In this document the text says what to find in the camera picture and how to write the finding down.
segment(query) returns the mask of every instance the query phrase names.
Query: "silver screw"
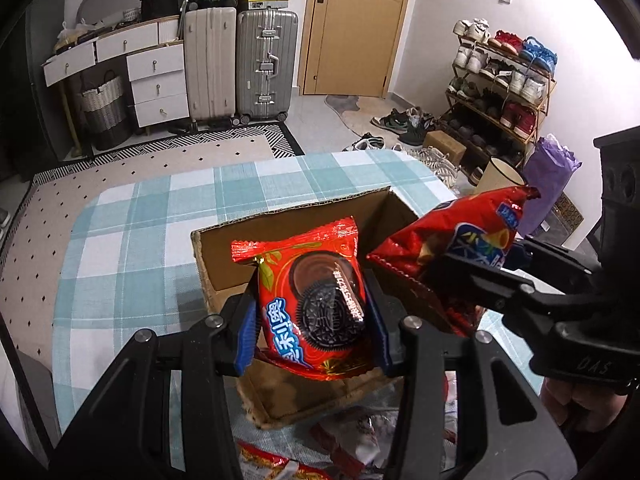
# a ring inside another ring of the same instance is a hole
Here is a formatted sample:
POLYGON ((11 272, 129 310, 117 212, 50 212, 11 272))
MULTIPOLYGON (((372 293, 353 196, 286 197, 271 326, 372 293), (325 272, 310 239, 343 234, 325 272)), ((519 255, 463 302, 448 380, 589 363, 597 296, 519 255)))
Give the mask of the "silver screw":
POLYGON ((133 335, 133 337, 139 343, 146 343, 147 341, 149 341, 151 339, 152 335, 153 335, 153 332, 151 332, 151 330, 149 330, 148 328, 142 328, 142 329, 138 330, 133 335))
POLYGON ((494 337, 484 330, 478 330, 476 332, 476 339, 483 344, 488 344, 494 340, 494 337))
POLYGON ((536 291, 535 287, 529 285, 529 283, 523 283, 520 285, 520 290, 525 294, 533 294, 536 291))
POLYGON ((422 320, 417 316, 407 316, 402 322, 405 327, 413 328, 414 330, 418 330, 422 326, 422 320))
POLYGON ((220 328, 224 322, 225 320, 218 314, 211 314, 211 316, 204 320, 204 324, 209 328, 220 328))

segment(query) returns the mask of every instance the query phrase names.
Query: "desk leg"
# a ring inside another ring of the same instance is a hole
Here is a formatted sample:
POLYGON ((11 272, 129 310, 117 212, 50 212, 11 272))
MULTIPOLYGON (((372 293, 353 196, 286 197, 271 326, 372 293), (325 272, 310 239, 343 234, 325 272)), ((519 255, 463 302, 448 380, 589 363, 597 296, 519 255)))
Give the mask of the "desk leg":
POLYGON ((71 118, 69 101, 66 100, 64 80, 58 82, 58 89, 60 90, 60 97, 62 97, 62 107, 65 109, 66 122, 69 125, 69 130, 71 131, 71 137, 74 140, 74 144, 75 144, 75 146, 71 150, 71 157, 76 158, 78 156, 82 156, 82 147, 80 146, 80 141, 78 140, 78 133, 76 133, 76 126, 74 125, 74 121, 71 118))

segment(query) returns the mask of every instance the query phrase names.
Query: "red chip bag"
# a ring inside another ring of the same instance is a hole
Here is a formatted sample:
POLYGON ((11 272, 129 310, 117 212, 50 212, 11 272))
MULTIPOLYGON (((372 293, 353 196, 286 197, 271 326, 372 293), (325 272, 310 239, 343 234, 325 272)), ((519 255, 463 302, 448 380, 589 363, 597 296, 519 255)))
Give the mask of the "red chip bag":
POLYGON ((353 218, 278 242, 231 243, 233 261, 258 266, 267 341, 258 359, 322 381, 373 368, 357 247, 353 218))
POLYGON ((516 235, 524 203, 539 196, 535 188, 518 186, 445 202, 391 235, 367 258, 409 280, 414 291, 429 301, 453 332, 469 335, 484 311, 466 301, 434 294, 420 280, 425 264, 434 256, 451 253, 501 267, 516 235))
POLYGON ((321 469, 258 449, 238 440, 240 471, 247 480, 331 480, 321 469))

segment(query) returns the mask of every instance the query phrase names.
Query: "oreo cookie image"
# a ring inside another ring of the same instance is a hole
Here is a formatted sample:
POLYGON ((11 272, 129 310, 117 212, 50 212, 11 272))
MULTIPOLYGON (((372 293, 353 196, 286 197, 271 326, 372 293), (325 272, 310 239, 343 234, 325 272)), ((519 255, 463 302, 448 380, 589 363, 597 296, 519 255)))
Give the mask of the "oreo cookie image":
POLYGON ((332 251, 309 251, 297 257, 289 271, 289 286, 296 298, 320 280, 335 279, 336 269, 342 271, 356 295, 360 295, 360 283, 349 261, 332 251))
POLYGON ((316 349, 348 349, 365 329, 358 298, 343 290, 334 278, 307 287, 298 300, 296 320, 307 343, 316 349))

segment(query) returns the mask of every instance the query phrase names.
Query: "small brown cardboard box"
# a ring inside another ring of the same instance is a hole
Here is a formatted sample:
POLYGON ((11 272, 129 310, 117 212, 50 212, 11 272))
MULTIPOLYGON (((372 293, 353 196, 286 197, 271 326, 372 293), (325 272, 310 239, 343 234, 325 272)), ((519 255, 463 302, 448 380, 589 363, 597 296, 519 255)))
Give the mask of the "small brown cardboard box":
MULTIPOLYGON (((366 260, 367 253, 385 238, 417 219, 388 188, 263 213, 191 233, 208 311, 220 312, 227 298, 244 291, 254 273, 254 267, 231 261, 233 240, 283 240, 349 216, 358 225, 360 265, 373 268, 385 293, 399 298, 409 314, 420 315, 448 332, 447 325, 415 297, 403 280, 366 260)), ((379 368, 351 379, 314 381, 254 360, 238 379, 238 392, 255 425, 269 430, 356 402, 389 381, 379 368)))
POLYGON ((424 148, 433 146, 437 150, 440 150, 455 166, 460 164, 460 160, 462 160, 462 156, 466 152, 466 146, 464 144, 460 144, 456 139, 447 135, 442 130, 427 132, 422 146, 424 148))

